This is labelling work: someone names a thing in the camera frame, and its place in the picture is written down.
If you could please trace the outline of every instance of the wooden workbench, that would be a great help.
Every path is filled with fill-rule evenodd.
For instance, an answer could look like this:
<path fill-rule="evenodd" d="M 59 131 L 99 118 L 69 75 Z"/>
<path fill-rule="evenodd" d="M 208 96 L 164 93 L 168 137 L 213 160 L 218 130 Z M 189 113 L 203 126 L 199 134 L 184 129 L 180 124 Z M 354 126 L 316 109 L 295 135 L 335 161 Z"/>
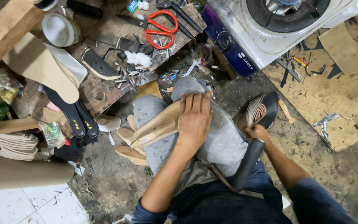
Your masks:
<path fill-rule="evenodd" d="M 127 9 L 125 9 L 126 6 L 130 3 L 130 0 L 125 0 L 121 2 L 109 1 L 107 8 L 103 6 L 102 0 L 83 0 L 82 2 L 90 4 L 92 6 L 100 7 L 103 9 L 104 13 L 104 17 L 101 20 L 92 20 L 77 15 L 74 16 L 74 20 L 82 28 L 82 34 L 84 37 L 86 37 L 89 33 L 92 32 L 100 32 L 107 35 L 115 36 L 117 38 L 124 37 L 127 39 L 135 40 L 134 35 L 137 35 L 144 44 L 148 44 L 144 36 L 143 28 L 128 24 L 122 19 L 115 16 L 119 12 L 121 12 L 121 14 L 131 14 Z M 157 9 L 155 7 L 155 2 L 152 1 L 150 3 L 149 10 L 144 11 L 136 9 L 134 13 L 132 13 L 132 15 L 136 17 L 137 14 L 142 14 L 146 17 L 147 15 L 155 12 L 156 10 Z M 202 29 L 206 28 L 206 24 L 204 23 L 200 14 L 196 11 L 192 4 L 187 4 L 183 8 L 183 10 Z M 166 18 L 158 17 L 155 20 L 165 27 L 173 28 L 173 25 Z M 198 34 L 197 31 L 195 31 L 182 18 L 178 17 L 178 21 L 180 21 L 194 36 Z M 152 25 L 149 25 L 149 29 L 157 28 L 153 27 Z M 174 44 L 169 48 L 170 56 L 174 55 L 179 49 L 181 49 L 185 44 L 190 41 L 190 39 L 186 37 L 183 33 L 181 33 L 179 30 L 174 33 L 174 37 Z M 151 38 L 158 40 L 156 35 L 151 35 Z M 165 38 L 167 37 L 161 37 L 163 43 L 165 42 Z M 82 51 L 87 46 L 92 47 L 94 51 L 101 57 L 105 54 L 107 49 L 111 47 L 110 45 L 100 42 L 97 44 L 96 47 L 95 41 L 85 39 L 80 43 L 66 48 L 66 50 L 79 61 Z M 106 59 L 106 62 L 113 68 L 114 62 L 119 60 L 116 54 L 117 52 L 113 51 Z M 157 55 L 155 58 L 153 58 L 153 65 L 146 70 L 145 75 L 152 73 L 166 60 L 166 54 Z M 26 79 L 26 82 L 27 83 L 25 84 L 23 95 L 20 98 L 14 100 L 14 102 L 12 103 L 12 107 L 19 116 L 19 118 L 25 118 L 28 115 L 31 115 L 36 119 L 42 120 L 42 107 L 46 106 L 49 103 L 49 99 L 46 95 L 38 91 L 39 84 L 37 82 L 32 81 L 30 79 Z M 117 87 L 115 87 L 114 80 L 102 80 L 88 70 L 88 75 L 80 85 L 79 92 L 81 100 L 90 110 L 92 116 L 97 117 L 130 89 L 131 87 L 129 86 L 129 84 L 123 84 L 121 89 L 118 89 Z M 72 136 L 71 129 L 67 124 L 63 125 L 62 131 L 66 136 Z"/>

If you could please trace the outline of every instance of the blue stove panel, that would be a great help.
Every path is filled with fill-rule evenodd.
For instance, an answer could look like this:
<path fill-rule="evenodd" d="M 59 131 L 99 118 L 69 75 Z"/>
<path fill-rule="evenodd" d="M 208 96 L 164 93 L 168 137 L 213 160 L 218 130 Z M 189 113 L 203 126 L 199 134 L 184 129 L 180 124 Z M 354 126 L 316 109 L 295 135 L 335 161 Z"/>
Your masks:
<path fill-rule="evenodd" d="M 244 77 L 256 72 L 256 66 L 249 56 L 230 35 L 209 5 L 205 6 L 201 17 L 207 25 L 205 28 L 206 33 L 223 52 L 236 72 Z"/>

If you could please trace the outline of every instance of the concrete floor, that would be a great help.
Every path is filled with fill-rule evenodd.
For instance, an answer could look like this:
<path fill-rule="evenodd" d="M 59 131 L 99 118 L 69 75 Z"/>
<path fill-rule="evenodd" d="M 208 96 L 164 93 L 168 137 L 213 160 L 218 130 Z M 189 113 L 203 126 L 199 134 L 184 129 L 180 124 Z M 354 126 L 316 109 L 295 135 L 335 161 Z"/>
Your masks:
<path fill-rule="evenodd" d="M 206 76 L 197 76 L 209 80 Z M 290 124 L 282 110 L 279 110 L 274 125 L 269 129 L 271 140 L 285 155 L 309 172 L 358 222 L 358 143 L 332 153 L 316 131 L 262 73 L 254 81 L 247 81 L 245 78 L 231 82 L 221 80 L 215 87 L 216 101 L 233 120 L 244 110 L 247 101 L 266 91 L 275 90 L 286 103 L 290 114 L 298 121 Z M 109 111 L 111 115 L 122 119 L 124 127 L 129 127 L 126 116 L 132 113 L 133 100 L 134 94 L 127 93 Z M 116 145 L 125 145 L 114 131 L 112 137 Z M 87 157 L 92 160 L 95 170 L 93 176 L 88 174 L 85 161 Z M 289 198 L 265 154 L 262 154 L 261 160 L 275 186 Z M 132 214 L 137 200 L 152 179 L 145 175 L 144 167 L 135 166 L 115 153 L 106 133 L 99 135 L 97 143 L 85 147 L 82 164 L 86 167 L 86 174 L 83 178 L 76 176 L 69 182 L 69 186 L 87 212 L 97 220 L 96 223 L 111 223 L 126 213 Z M 87 182 L 93 194 L 86 191 Z M 297 223 L 291 207 L 284 212 Z"/>

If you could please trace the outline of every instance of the red scissors handle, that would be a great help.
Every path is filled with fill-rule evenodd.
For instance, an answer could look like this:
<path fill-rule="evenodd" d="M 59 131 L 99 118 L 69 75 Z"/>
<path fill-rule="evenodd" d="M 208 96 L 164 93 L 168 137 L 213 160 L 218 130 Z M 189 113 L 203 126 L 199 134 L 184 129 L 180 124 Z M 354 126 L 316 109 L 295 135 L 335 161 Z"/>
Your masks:
<path fill-rule="evenodd" d="M 156 21 L 152 20 L 152 18 L 156 17 L 157 15 L 160 15 L 160 14 L 167 14 L 169 15 L 170 17 L 172 17 L 172 19 L 174 20 L 175 22 L 175 28 L 174 29 L 168 29 L 166 27 L 163 27 L 161 26 L 159 23 L 157 23 Z M 172 44 L 173 44 L 173 41 L 174 41 L 174 38 L 173 38 L 173 35 L 172 33 L 175 33 L 177 30 L 178 30 L 178 27 L 179 27 L 179 23 L 178 23 L 178 20 L 176 18 L 176 16 L 174 14 L 172 14 L 170 11 L 168 10 L 158 10 L 156 11 L 155 13 L 152 13 L 149 15 L 149 20 L 148 20 L 148 23 L 151 23 L 153 24 L 154 26 L 156 26 L 157 28 L 159 28 L 160 30 L 163 30 L 163 31 L 156 31 L 156 30 L 149 30 L 149 29 L 146 29 L 146 39 L 149 41 L 149 43 L 156 49 L 159 49 L 159 50 L 162 50 L 162 49 L 167 49 L 169 48 Z M 152 40 L 150 39 L 150 36 L 149 34 L 160 34 L 160 35 L 163 35 L 163 36 L 169 36 L 171 38 L 171 41 L 169 41 L 169 43 L 165 46 L 157 46 L 155 45 Z"/>
<path fill-rule="evenodd" d="M 156 17 L 156 16 L 158 16 L 160 14 L 167 14 L 170 17 L 172 17 L 172 19 L 175 21 L 175 28 L 174 29 L 168 29 L 166 27 L 161 26 L 156 21 L 152 20 L 152 18 L 154 18 L 154 17 Z M 163 30 L 163 31 L 168 32 L 168 33 L 175 33 L 178 30 L 178 26 L 179 26 L 176 16 L 174 14 L 172 14 L 172 12 L 170 12 L 168 10 L 158 10 L 155 13 L 150 14 L 148 23 L 151 23 L 151 24 L 155 25 L 156 27 L 158 27 L 160 30 Z"/>
<path fill-rule="evenodd" d="M 158 45 L 155 45 L 152 40 L 150 39 L 150 36 L 148 34 L 160 34 L 160 35 L 164 35 L 164 36 L 169 36 L 171 38 L 171 40 L 169 41 L 169 43 L 165 46 L 158 46 Z M 146 39 L 149 41 L 149 43 L 156 49 L 159 49 L 159 50 L 163 50 L 163 49 L 167 49 L 169 48 L 172 44 L 173 44 L 173 35 L 172 33 L 167 33 L 167 32 L 163 32 L 163 31 L 158 31 L 158 30 L 149 30 L 149 29 L 146 29 L 146 33 L 144 34 L 146 36 Z"/>

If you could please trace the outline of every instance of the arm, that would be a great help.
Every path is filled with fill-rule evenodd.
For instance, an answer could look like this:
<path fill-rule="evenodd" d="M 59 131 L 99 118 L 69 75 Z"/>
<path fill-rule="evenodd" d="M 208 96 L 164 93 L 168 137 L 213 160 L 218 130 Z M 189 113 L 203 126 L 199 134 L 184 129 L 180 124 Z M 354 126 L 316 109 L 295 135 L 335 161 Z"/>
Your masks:
<path fill-rule="evenodd" d="M 246 129 L 246 132 L 252 138 L 258 138 L 265 142 L 265 152 L 269 157 L 274 169 L 280 181 L 288 191 L 293 186 L 297 185 L 297 182 L 304 178 L 311 178 L 311 176 L 304 171 L 300 166 L 286 157 L 269 139 L 267 131 L 262 125 L 256 124 L 254 129 Z"/>
<path fill-rule="evenodd" d="M 212 120 L 211 91 L 181 97 L 178 120 L 179 136 L 172 154 L 153 178 L 141 199 L 147 211 L 168 209 L 179 177 L 188 161 L 196 154 L 208 135 Z"/>
<path fill-rule="evenodd" d="M 265 152 L 294 203 L 299 223 L 355 223 L 328 191 L 273 145 L 263 126 L 256 124 L 246 132 L 265 141 Z"/>

